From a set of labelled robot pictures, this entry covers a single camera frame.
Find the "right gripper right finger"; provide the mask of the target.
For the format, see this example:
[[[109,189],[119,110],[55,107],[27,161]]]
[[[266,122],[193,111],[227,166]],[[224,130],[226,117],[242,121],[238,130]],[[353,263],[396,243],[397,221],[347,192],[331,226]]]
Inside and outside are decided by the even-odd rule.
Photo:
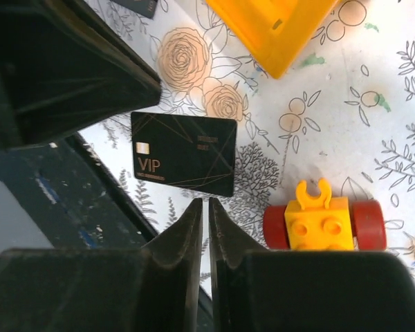
[[[387,252],[268,250],[209,200],[216,331],[415,331],[415,283]]]

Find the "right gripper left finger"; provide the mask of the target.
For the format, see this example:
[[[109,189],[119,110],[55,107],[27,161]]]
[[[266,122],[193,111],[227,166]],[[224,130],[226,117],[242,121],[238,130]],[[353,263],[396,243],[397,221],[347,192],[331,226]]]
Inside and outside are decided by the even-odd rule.
[[[0,254],[0,331],[195,331],[203,202],[132,249]]]

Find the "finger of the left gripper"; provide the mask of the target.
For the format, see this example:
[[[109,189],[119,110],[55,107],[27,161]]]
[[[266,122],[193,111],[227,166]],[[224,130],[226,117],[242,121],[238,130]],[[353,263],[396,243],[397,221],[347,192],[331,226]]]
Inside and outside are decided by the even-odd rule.
[[[0,148],[160,102],[157,73],[84,1],[0,1]]]

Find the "yellow plastic bin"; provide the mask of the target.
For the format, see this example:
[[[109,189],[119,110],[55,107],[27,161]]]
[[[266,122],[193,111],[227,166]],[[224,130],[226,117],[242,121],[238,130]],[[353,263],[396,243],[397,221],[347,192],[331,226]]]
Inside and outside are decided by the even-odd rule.
[[[222,0],[207,4],[258,64],[279,79],[337,1]]]

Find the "black card on table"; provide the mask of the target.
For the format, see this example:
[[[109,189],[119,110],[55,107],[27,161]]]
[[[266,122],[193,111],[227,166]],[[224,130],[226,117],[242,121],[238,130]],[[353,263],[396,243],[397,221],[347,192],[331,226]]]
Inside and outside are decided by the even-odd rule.
[[[113,2],[148,19],[154,17],[158,3],[157,0],[113,0]]]

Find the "orange toy car block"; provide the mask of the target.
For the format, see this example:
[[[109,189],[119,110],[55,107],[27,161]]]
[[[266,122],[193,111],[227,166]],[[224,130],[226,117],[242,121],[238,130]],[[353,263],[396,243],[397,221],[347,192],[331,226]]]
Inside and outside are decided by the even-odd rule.
[[[385,220],[376,200],[349,202],[334,197],[330,183],[318,181],[320,194],[308,193],[305,180],[287,205],[271,205],[263,217],[266,245],[273,250],[360,250],[387,248]]]

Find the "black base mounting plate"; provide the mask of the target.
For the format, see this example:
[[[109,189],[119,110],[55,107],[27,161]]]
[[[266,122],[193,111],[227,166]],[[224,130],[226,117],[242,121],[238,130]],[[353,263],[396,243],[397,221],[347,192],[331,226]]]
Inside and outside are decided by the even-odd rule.
[[[0,150],[0,180],[51,242],[49,249],[137,250],[161,233],[149,224],[81,136]],[[199,287],[195,331],[212,331],[212,303]]]

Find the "floral table mat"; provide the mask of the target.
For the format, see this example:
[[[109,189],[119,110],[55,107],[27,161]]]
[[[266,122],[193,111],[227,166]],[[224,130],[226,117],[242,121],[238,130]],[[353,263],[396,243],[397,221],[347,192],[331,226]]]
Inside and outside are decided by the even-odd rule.
[[[159,1],[146,19],[89,6],[160,73],[154,113],[237,121],[230,216],[262,239],[270,204],[305,179],[376,199],[387,245],[415,280],[415,1],[342,1],[275,80],[204,1]]]

